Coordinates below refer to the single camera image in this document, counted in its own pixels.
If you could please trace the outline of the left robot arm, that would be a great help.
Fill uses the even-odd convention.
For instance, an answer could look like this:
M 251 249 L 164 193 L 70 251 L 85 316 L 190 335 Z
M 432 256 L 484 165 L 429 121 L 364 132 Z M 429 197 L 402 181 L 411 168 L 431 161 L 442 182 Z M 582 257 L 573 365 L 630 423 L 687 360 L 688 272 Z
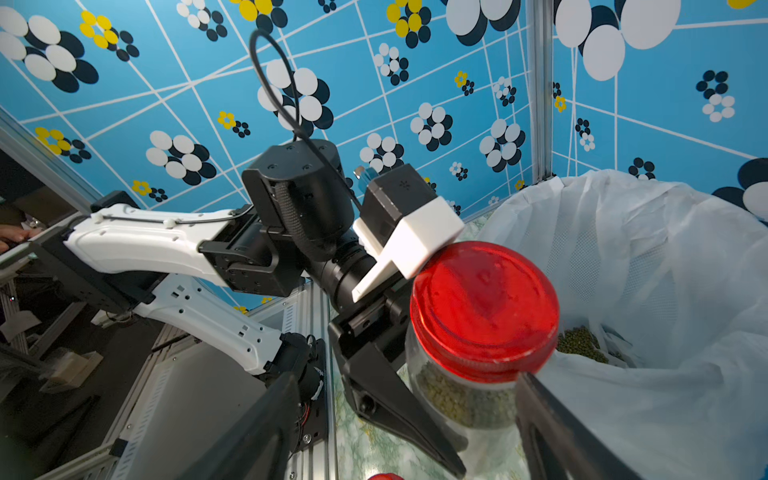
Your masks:
M 292 454 L 327 434 L 328 353 L 360 418 L 464 476 L 456 448 L 398 376 L 414 276 L 463 221 L 407 164 L 357 198 L 325 140 L 273 146 L 242 179 L 251 202 L 236 210 L 142 210 L 117 191 L 30 246 L 78 299 L 179 328 L 266 386 L 189 478 L 282 477 Z M 327 339 L 250 320 L 206 289 L 285 297 L 304 279 L 336 311 Z

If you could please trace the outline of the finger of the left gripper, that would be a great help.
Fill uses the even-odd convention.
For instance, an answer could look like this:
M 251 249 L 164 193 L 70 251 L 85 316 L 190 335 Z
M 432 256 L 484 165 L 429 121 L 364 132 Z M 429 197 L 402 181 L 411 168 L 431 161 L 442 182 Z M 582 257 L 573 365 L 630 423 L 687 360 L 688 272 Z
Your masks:
M 456 478 L 466 467 L 448 437 L 399 377 L 405 343 L 380 350 L 370 342 L 341 356 L 345 395 L 361 419 L 418 447 Z

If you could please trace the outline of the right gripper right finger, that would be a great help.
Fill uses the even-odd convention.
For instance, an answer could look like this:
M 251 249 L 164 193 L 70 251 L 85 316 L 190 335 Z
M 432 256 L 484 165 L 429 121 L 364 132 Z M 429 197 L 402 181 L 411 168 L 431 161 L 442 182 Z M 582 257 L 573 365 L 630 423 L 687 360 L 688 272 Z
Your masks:
M 532 479 L 640 479 L 530 373 L 518 378 L 516 408 Z

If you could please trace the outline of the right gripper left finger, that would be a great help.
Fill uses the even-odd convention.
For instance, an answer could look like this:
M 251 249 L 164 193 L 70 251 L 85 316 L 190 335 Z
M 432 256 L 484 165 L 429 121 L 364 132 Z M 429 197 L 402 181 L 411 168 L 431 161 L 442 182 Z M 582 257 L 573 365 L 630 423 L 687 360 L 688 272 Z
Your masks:
M 291 373 L 282 374 L 262 398 L 182 479 L 282 479 L 297 445 L 300 395 Z

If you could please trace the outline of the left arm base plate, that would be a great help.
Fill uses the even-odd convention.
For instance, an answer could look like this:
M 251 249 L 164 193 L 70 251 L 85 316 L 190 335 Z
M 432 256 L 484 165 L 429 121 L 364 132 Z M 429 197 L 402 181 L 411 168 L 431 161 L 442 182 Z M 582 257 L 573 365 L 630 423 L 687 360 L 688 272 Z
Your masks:
M 298 437 L 295 453 L 324 441 L 328 436 L 328 388 L 326 345 L 313 335 L 307 337 L 309 349 L 307 363 L 298 381 L 300 417 L 297 421 Z

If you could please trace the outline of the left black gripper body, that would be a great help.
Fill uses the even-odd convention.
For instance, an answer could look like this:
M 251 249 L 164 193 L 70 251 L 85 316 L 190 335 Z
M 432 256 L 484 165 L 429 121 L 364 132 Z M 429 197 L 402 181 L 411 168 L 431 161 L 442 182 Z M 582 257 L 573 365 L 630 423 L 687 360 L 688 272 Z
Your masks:
M 386 281 L 331 321 L 329 339 L 339 369 L 368 344 L 395 371 L 404 365 L 412 287 L 412 281 Z

